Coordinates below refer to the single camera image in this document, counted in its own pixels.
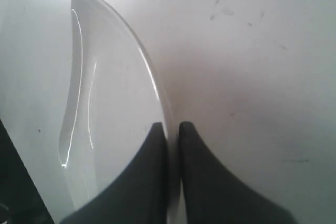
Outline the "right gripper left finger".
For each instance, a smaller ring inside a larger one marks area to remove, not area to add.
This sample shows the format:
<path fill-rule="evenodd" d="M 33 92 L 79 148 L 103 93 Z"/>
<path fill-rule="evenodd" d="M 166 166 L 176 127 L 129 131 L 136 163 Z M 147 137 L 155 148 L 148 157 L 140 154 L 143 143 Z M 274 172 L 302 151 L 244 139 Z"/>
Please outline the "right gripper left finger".
<path fill-rule="evenodd" d="M 157 122 L 115 181 L 62 223 L 166 223 L 167 203 L 167 145 Z"/>

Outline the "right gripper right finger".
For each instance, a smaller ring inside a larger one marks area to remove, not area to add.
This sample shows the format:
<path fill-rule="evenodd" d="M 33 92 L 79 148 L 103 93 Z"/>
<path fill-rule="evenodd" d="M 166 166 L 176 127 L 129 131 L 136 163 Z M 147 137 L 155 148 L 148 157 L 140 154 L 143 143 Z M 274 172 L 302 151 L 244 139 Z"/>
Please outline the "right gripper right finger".
<path fill-rule="evenodd" d="M 191 122 L 179 125 L 179 151 L 188 223 L 296 223 L 288 210 L 232 174 Z"/>

